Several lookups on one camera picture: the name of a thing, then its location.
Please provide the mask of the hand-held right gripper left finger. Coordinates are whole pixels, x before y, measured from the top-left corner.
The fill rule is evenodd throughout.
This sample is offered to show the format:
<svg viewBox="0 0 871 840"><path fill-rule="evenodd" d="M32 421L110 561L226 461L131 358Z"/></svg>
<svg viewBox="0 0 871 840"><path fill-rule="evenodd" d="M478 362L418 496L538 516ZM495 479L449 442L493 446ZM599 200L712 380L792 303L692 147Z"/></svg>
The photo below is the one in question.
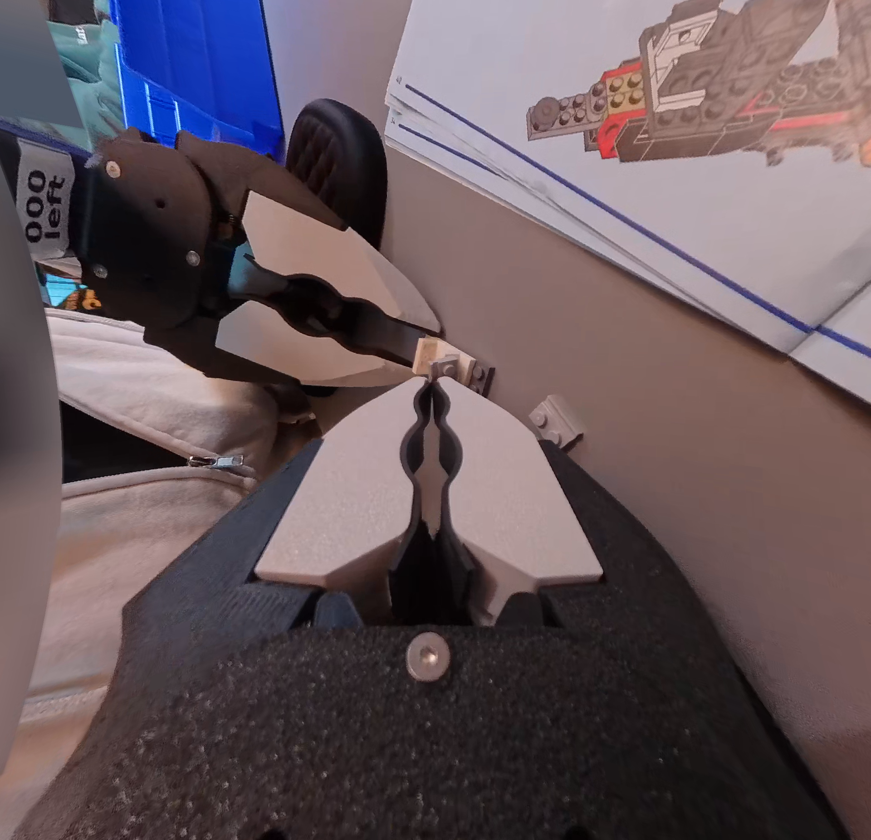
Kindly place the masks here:
<svg viewBox="0 0 871 840"><path fill-rule="evenodd" d="M428 385L390 388L323 436L255 566L260 580L343 593L365 622L389 619L388 569L419 517L406 445Z"/></svg>

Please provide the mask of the open instruction booklet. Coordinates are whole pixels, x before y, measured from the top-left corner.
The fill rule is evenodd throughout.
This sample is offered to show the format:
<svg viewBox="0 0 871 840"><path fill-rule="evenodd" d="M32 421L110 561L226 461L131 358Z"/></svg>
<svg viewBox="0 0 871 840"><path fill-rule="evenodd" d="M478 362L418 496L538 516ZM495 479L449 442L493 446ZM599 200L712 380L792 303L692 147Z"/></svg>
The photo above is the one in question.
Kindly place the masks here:
<svg viewBox="0 0 871 840"><path fill-rule="evenodd" d="M412 0L388 143L869 402L870 0Z"/></svg>

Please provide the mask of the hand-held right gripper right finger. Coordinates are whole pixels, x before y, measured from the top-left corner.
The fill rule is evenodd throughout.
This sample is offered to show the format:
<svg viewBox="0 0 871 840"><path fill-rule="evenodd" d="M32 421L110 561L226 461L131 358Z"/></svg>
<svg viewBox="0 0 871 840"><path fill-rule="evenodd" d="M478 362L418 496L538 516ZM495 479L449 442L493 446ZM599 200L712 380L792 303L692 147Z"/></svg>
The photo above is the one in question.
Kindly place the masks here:
<svg viewBox="0 0 871 840"><path fill-rule="evenodd" d="M448 481L442 521L469 553L468 610L493 625L516 594L599 582L603 567L538 438L454 379L434 382Z"/></svg>

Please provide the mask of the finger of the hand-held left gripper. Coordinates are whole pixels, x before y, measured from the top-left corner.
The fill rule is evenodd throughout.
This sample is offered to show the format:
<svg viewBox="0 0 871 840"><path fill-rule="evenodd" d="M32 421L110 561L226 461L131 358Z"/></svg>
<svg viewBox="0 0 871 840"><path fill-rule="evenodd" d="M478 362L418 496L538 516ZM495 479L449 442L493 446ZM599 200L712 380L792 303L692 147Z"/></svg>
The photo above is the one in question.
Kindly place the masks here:
<svg viewBox="0 0 871 840"><path fill-rule="evenodd" d="M397 386L413 377L428 304L414 295L399 311L343 294L229 298L216 346L306 387Z"/></svg>
<svg viewBox="0 0 871 840"><path fill-rule="evenodd" d="M336 229L252 190L242 228L259 268L283 278L321 280L343 298L371 303L426 332L441 332L419 290L355 230Z"/></svg>

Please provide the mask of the blue plastic bin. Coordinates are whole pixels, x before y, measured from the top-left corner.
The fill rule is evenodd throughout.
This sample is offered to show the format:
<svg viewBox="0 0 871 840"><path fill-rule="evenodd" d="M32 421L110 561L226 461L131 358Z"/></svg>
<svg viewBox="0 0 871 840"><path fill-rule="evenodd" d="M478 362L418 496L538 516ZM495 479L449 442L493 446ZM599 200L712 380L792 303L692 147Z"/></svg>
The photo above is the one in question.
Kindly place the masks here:
<svg viewBox="0 0 871 840"><path fill-rule="evenodd" d="M125 125L185 130L281 161L285 134L262 0L109 0Z"/></svg>

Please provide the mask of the person's left forearm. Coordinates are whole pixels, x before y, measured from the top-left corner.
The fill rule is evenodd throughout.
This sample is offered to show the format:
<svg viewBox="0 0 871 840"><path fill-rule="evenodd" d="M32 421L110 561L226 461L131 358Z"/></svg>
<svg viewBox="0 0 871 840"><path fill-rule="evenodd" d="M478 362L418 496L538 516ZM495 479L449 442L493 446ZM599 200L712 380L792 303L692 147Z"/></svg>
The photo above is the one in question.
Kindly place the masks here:
<svg viewBox="0 0 871 840"><path fill-rule="evenodd" d="M60 401L183 457L270 453L281 423L306 413L266 387L206 377L135 323L44 310Z"/></svg>

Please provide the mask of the black padded cushion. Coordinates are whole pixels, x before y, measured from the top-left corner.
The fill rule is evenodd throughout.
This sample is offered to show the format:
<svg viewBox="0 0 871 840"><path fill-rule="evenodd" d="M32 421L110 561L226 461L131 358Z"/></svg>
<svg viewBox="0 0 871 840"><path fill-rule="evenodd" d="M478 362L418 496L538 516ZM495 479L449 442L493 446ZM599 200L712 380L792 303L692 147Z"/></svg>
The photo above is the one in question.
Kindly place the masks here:
<svg viewBox="0 0 871 840"><path fill-rule="evenodd" d="M387 160L376 126L328 98L299 112L286 169L344 224L380 249L387 211Z"/></svg>

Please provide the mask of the person's black top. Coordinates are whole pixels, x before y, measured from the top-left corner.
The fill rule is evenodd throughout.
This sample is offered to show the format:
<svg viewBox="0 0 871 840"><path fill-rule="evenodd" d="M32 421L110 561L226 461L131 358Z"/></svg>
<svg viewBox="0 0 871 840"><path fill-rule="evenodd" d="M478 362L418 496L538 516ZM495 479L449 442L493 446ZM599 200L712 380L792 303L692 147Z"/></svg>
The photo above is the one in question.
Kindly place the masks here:
<svg viewBox="0 0 871 840"><path fill-rule="evenodd" d="M117 429L61 401L62 482L181 467L188 458Z"/></svg>

